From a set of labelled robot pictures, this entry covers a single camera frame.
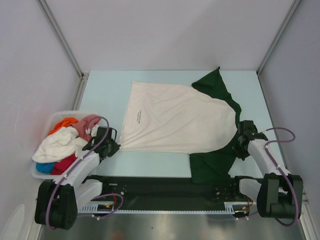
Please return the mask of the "white green raglan t-shirt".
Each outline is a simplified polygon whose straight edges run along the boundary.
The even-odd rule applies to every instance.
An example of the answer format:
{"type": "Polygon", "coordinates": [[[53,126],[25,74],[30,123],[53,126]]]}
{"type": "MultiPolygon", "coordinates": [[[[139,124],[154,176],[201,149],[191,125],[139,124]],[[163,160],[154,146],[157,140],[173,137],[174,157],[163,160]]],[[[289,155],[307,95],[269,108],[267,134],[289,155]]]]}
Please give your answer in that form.
{"type": "Polygon", "coordinates": [[[189,86],[133,82],[120,146],[187,154],[193,183],[226,185],[236,159],[241,111],[218,69],[189,86]]]}

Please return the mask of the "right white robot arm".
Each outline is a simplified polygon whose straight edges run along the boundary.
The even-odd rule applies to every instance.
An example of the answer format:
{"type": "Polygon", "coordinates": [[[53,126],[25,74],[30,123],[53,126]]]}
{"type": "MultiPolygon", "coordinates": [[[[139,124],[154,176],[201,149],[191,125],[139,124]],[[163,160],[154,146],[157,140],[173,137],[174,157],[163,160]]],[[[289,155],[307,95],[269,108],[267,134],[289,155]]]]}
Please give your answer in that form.
{"type": "Polygon", "coordinates": [[[258,132],[252,120],[243,120],[238,124],[237,144],[233,147],[238,158],[243,161],[251,156],[262,179],[239,177],[239,183],[230,188],[231,196],[242,201],[249,194],[248,187],[255,187],[250,198],[255,200],[258,214],[263,218],[292,220],[294,223],[301,216],[303,199],[303,179],[292,174],[274,157],[271,144],[290,143],[295,134],[284,127],[279,127],[292,135],[288,140],[269,140],[265,132],[258,132]]]}

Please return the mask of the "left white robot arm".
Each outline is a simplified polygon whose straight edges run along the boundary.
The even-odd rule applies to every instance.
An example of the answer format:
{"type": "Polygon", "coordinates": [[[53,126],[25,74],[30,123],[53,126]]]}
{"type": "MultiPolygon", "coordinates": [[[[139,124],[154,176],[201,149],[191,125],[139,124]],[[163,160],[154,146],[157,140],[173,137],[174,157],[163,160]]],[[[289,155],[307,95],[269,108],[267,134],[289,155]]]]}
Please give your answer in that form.
{"type": "Polygon", "coordinates": [[[34,221],[50,230],[69,230],[78,212],[91,201],[108,201],[107,213],[113,214],[124,203],[119,193],[114,193],[107,177],[92,175],[105,158],[112,157],[119,149],[117,131],[100,126],[96,136],[84,147],[84,153],[67,170],[54,179],[44,180],[36,199],[34,221]]]}

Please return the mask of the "pink t-shirt in basket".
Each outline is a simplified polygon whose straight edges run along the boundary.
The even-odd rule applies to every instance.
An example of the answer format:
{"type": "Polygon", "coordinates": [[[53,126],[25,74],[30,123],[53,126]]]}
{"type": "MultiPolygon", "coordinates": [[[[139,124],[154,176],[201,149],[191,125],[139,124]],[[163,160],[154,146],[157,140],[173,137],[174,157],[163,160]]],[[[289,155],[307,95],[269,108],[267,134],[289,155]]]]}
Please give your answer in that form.
{"type": "Polygon", "coordinates": [[[92,138],[91,132],[89,132],[88,130],[91,131],[92,128],[99,124],[100,120],[100,117],[92,114],[85,116],[83,119],[76,123],[73,123],[71,126],[77,130],[78,136],[80,138],[88,142],[92,138]]]}

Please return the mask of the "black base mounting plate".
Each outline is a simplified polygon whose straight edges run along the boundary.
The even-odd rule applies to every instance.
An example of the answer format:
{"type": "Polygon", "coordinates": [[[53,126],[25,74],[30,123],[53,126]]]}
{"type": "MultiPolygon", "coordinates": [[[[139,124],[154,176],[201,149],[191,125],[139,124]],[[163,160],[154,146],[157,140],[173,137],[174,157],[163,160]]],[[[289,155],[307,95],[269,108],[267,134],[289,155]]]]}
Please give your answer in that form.
{"type": "Polygon", "coordinates": [[[239,181],[227,183],[193,183],[191,178],[115,177],[90,175],[88,180],[102,182],[102,200],[116,200],[125,210],[222,210],[224,202],[255,201],[242,194],[239,181]]]}

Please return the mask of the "white t-shirt in basket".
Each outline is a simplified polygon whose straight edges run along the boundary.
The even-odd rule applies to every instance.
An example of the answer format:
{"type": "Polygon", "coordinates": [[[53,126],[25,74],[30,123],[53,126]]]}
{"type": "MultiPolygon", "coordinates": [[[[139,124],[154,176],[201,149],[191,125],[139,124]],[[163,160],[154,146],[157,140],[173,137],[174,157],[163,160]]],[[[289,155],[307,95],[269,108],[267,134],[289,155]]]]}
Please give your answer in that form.
{"type": "Polygon", "coordinates": [[[73,154],[78,157],[87,143],[86,140],[79,137],[74,127],[62,127],[42,141],[33,154],[32,160],[36,163],[47,164],[60,162],[73,154]]]}

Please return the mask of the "orange t-shirt in basket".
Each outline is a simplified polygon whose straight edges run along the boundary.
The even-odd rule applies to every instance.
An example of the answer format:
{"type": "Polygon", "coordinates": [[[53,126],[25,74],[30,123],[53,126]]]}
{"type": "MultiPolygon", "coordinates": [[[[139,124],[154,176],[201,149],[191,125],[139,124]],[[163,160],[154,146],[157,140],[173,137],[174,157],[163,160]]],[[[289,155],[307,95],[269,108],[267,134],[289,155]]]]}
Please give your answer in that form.
{"type": "Polygon", "coordinates": [[[62,127],[70,127],[72,124],[76,124],[78,122],[78,120],[74,117],[66,117],[63,120],[61,120],[60,122],[58,122],[53,129],[51,129],[48,132],[48,135],[52,135],[55,132],[57,132],[59,129],[61,129],[62,127]]]}

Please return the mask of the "red t-shirt in basket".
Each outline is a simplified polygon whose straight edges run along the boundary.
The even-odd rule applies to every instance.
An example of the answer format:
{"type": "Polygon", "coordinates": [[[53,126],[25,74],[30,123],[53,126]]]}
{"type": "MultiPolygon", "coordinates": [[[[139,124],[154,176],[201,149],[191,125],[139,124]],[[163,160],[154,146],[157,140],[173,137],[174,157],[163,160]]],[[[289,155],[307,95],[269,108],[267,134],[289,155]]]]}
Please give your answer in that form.
{"type": "Polygon", "coordinates": [[[61,161],[57,161],[53,165],[53,169],[51,171],[51,175],[62,175],[75,161],[77,157],[75,154],[72,154],[61,161]]]}

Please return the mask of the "blue t-shirt in basket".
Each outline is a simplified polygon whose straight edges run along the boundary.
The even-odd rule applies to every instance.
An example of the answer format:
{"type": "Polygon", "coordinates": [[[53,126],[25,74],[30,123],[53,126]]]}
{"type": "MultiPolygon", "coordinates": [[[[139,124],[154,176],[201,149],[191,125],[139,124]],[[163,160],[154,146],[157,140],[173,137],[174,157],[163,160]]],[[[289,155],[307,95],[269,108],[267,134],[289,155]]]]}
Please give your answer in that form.
{"type": "Polygon", "coordinates": [[[55,162],[50,163],[36,163],[35,169],[42,174],[51,174],[54,170],[55,162]]]}

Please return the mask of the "left aluminium frame post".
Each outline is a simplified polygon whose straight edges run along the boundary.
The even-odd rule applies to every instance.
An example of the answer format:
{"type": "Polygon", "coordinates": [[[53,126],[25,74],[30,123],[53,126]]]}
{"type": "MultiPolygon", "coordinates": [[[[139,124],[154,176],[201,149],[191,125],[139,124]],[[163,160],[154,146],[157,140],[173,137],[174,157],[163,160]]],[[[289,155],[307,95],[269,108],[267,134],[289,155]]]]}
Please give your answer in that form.
{"type": "Polygon", "coordinates": [[[78,85],[76,88],[74,99],[72,101],[71,109],[79,110],[90,73],[82,71],[72,51],[72,48],[70,47],[65,35],[63,34],[63,31],[61,30],[59,23],[56,20],[48,2],[46,0],[37,0],[36,2],[43,12],[45,19],[47,20],[51,30],[56,36],[63,52],[65,53],[68,61],[71,63],[71,66],[78,77],[78,85]]]}

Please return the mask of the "aluminium frame post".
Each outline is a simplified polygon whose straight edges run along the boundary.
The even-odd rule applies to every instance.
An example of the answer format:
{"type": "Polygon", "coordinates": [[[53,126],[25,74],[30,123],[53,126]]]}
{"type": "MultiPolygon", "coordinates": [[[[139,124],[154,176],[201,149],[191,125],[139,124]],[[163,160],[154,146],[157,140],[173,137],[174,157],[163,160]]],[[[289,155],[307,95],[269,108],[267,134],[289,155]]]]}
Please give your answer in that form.
{"type": "Polygon", "coordinates": [[[299,10],[303,0],[294,0],[286,13],[282,23],[280,24],[280,27],[278,28],[269,48],[267,49],[264,57],[262,58],[262,61],[260,62],[256,74],[258,77],[263,73],[266,65],[268,64],[269,60],[271,59],[274,51],[276,50],[278,44],[280,43],[281,39],[284,37],[287,28],[291,24],[294,16],[296,15],[297,11],[299,10]]]}
{"type": "Polygon", "coordinates": [[[37,0],[36,2],[43,12],[45,19],[47,20],[51,30],[56,36],[63,52],[65,53],[68,61],[71,63],[71,66],[78,77],[78,85],[76,88],[74,99],[72,101],[71,109],[79,110],[90,73],[82,71],[72,51],[72,48],[70,47],[65,35],[63,34],[63,31],[61,30],[59,23],[56,20],[48,2],[46,0],[37,0]]]}

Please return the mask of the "right aluminium frame post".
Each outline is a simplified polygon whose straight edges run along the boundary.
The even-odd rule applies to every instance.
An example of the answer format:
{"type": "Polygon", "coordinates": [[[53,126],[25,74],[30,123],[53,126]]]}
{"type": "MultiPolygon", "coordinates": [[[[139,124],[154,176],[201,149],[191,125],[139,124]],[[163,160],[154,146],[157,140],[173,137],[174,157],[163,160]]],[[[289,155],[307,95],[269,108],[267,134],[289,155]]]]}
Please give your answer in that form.
{"type": "Polygon", "coordinates": [[[268,64],[269,60],[271,59],[274,51],[276,50],[278,44],[280,43],[281,39],[284,37],[287,28],[291,24],[294,16],[296,15],[297,11],[299,10],[303,0],[294,0],[286,13],[282,23],[280,24],[280,27],[278,28],[269,48],[267,49],[264,57],[262,58],[262,61],[260,62],[256,74],[258,77],[263,73],[266,65],[268,64]]]}

